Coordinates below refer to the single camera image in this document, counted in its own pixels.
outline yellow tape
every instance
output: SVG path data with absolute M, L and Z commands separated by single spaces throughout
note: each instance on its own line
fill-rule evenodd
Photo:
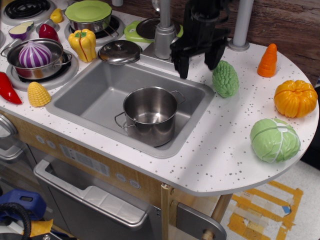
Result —
M 270 240 L 268 236 L 264 235 L 269 219 L 281 223 L 276 240 L 286 239 L 288 231 L 295 225 L 294 220 L 304 193 L 299 188 L 293 189 L 276 181 L 271 181 L 268 184 L 291 194 L 292 199 L 285 201 L 256 188 L 244 191 L 240 196 L 234 194 L 232 200 L 236 201 L 236 207 L 228 224 L 230 230 L 248 240 Z M 268 201 L 265 208 L 252 203 L 254 196 Z M 278 205 L 281 208 L 289 207 L 291 212 L 285 216 L 279 216 L 272 212 L 270 204 Z

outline pot handle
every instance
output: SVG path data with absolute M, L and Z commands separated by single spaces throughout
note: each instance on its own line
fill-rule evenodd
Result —
M 20 38 L 14 39 L 12 42 L 10 42 L 7 46 L 4 47 L 4 49 L 1 51 L 0 55 L 2 57 L 6 58 L 9 50 L 20 43 L 22 43 L 22 40 Z
M 116 37 L 118 37 L 119 36 L 119 33 L 117 32 L 117 30 L 115 30 L 112 26 L 108 26 L 109 28 L 111 28 L 114 32 L 115 32 L 115 34 L 116 35 L 112 35 L 112 34 L 110 34 L 107 30 L 105 30 L 103 27 L 101 27 L 101 26 L 99 26 L 98 24 L 96 24 L 96 23 L 94 23 L 98 28 L 100 28 L 102 31 L 104 31 L 106 34 L 108 34 L 110 37 L 112 37 L 112 38 L 116 38 Z
M 53 68 L 55 68 L 56 66 L 59 66 L 59 65 L 66 65 L 66 64 L 68 64 L 68 63 L 71 62 L 71 60 L 72 60 L 72 54 L 66 53 L 66 52 L 65 52 L 65 54 L 68 56 L 68 60 L 67 60 L 66 62 L 63 62 L 63 63 L 53 63 L 53 64 L 52 64 L 52 67 L 53 67 Z
M 180 105 L 180 104 L 182 104 L 182 103 L 184 103 L 185 101 L 186 101 L 186 97 L 181 93 L 181 92 L 179 92 L 179 91 L 177 91 L 177 90 L 174 90 L 174 91 L 171 91 L 170 93 L 178 93 L 178 94 L 180 94 L 182 97 L 183 97 L 183 100 L 182 100 L 182 102 L 179 102 L 178 103 L 178 105 Z
M 132 125 L 129 125 L 129 126 L 121 126 L 121 125 L 117 122 L 117 117 L 119 117 L 120 115 L 122 115 L 122 114 L 124 114 L 124 113 L 125 113 L 125 112 L 123 111 L 122 113 L 120 113 L 120 114 L 118 114 L 117 116 L 114 117 L 115 123 L 116 123 L 120 128 L 123 128 L 123 129 L 136 126 L 135 124 L 132 124 Z

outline black cable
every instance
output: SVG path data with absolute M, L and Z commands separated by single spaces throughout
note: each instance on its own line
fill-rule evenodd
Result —
M 23 222 L 23 235 L 21 240 L 29 240 L 31 234 L 31 220 L 27 210 L 20 204 L 15 202 L 7 202 L 0 204 L 0 212 L 12 211 L 21 217 Z

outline oven door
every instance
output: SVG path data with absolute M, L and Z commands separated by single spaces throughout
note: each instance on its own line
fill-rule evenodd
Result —
M 155 207 L 59 159 L 34 168 L 70 233 L 81 240 L 160 240 Z

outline countertop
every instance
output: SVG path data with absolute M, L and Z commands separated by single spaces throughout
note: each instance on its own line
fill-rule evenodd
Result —
M 65 3 L 58 3 L 58 0 L 53 2 L 59 8 L 66 7 Z M 126 26 L 133 21 L 144 20 L 144 18 L 116 11 L 112 14 L 119 17 Z M 63 33 L 67 21 L 65 18 L 59 23 L 58 35 L 64 49 L 75 54 Z M 8 34 L 12 27 L 1 23 L 1 31 L 5 35 L 4 46 L 12 41 Z M 28 37 L 38 38 L 35 27 Z M 147 43 L 138 44 L 142 49 L 148 46 Z M 257 67 L 266 46 L 250 43 L 249 49 L 244 52 L 236 52 L 228 47 L 225 49 L 222 60 L 229 62 L 236 70 L 240 84 L 238 92 L 235 96 L 228 98 L 215 93 L 210 106 L 185 144 L 176 155 L 169 158 L 152 157 L 98 132 L 53 115 L 45 107 L 32 107 L 28 101 L 28 94 L 24 91 L 16 91 L 23 104 L 15 105 L 0 97 L 0 109 L 186 193 L 195 196 L 235 193 L 267 183 L 289 170 L 307 150 L 318 125 L 318 105 L 316 110 L 303 118 L 288 118 L 276 110 L 273 97 L 278 85 L 286 80 L 303 80 L 308 83 L 310 81 L 280 52 L 277 54 L 276 75 L 259 76 Z M 79 58 L 78 61 L 77 74 L 89 65 L 80 61 Z M 140 61 L 132 64 L 157 68 Z M 1 56 L 0 71 L 6 72 L 8 66 L 6 58 Z M 176 72 L 166 70 L 164 72 L 178 76 Z M 215 92 L 212 73 L 204 64 L 203 54 L 191 59 L 186 81 L 208 85 Z M 49 90 L 50 95 L 60 88 Z M 265 118 L 281 119 L 294 128 L 301 141 L 301 148 L 296 156 L 282 163 L 267 163 L 255 155 L 249 137 L 250 131 L 255 122 Z

